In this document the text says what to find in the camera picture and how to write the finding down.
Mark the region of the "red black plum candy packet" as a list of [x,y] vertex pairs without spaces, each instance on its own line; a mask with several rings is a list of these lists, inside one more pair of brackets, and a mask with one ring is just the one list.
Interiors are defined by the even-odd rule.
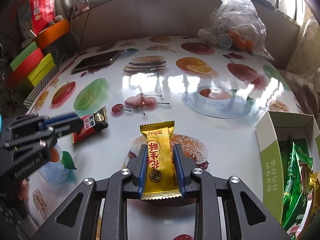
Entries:
[[108,128],[106,107],[102,107],[97,112],[81,118],[84,126],[80,132],[72,135],[72,143],[83,141],[85,138]]

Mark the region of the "crumpled gold snack wrapper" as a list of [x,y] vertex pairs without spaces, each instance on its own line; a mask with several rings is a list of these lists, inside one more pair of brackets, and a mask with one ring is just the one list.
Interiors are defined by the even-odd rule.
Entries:
[[319,172],[311,173],[309,185],[311,190],[308,194],[308,220],[312,221],[319,212]]

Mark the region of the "yellow box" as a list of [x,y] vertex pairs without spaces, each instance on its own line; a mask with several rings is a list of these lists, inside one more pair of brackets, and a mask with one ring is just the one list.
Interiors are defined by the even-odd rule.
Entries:
[[33,89],[55,66],[51,53],[47,54],[41,62],[22,81],[22,84],[29,89]]

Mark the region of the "upper green Milo packet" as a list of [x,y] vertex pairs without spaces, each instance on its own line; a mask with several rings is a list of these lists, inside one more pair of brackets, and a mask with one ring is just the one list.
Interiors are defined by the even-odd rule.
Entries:
[[308,145],[304,138],[289,137],[289,161],[285,177],[283,194],[283,215],[281,225],[291,239],[296,233],[305,216],[313,159],[309,155]]

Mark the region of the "green white cardboard box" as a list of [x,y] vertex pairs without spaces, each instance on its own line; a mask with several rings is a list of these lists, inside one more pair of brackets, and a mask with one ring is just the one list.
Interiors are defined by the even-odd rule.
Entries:
[[290,239],[302,239],[319,212],[319,128],[313,116],[268,111],[255,127],[263,204]]

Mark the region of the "red snack bag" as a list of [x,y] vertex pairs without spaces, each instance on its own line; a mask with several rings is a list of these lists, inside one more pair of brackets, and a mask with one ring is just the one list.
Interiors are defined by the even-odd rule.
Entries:
[[54,0],[29,0],[31,11],[31,25],[35,35],[47,28],[55,18]]

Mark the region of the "yellow peanut crisp packet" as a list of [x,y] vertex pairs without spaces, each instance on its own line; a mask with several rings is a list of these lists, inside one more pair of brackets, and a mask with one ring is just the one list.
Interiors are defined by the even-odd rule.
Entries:
[[140,126],[140,132],[146,138],[148,153],[142,200],[160,200],[181,196],[171,145],[174,128],[174,121]]

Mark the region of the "red box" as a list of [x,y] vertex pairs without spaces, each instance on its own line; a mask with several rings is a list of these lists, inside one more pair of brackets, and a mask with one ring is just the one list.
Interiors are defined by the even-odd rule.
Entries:
[[7,87],[12,90],[27,77],[31,71],[41,62],[43,53],[40,48],[34,50],[7,78]]

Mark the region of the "clear plastic bag with items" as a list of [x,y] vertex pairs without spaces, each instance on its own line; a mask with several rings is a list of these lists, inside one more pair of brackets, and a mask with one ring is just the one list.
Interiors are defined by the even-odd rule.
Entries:
[[198,31],[199,40],[274,60],[265,47],[266,26],[251,0],[221,0],[220,7],[210,15],[210,23],[209,28]]

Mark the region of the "orange storage box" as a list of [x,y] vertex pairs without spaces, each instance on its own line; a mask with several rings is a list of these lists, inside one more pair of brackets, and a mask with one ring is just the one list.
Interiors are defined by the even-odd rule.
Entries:
[[67,19],[61,20],[41,31],[34,41],[41,50],[47,48],[50,44],[71,31],[70,23]]

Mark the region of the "beige patterned curtain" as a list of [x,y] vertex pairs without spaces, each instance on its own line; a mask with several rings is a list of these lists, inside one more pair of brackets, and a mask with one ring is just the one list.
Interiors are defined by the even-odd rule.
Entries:
[[319,23],[311,12],[305,14],[289,63],[279,72],[300,111],[319,122]]

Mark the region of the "black smartphone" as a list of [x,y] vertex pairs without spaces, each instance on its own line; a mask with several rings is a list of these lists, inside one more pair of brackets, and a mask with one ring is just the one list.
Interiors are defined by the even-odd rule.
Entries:
[[120,50],[114,50],[107,53],[87,57],[72,69],[71,74],[109,66],[114,63],[114,61],[116,61],[120,54]]

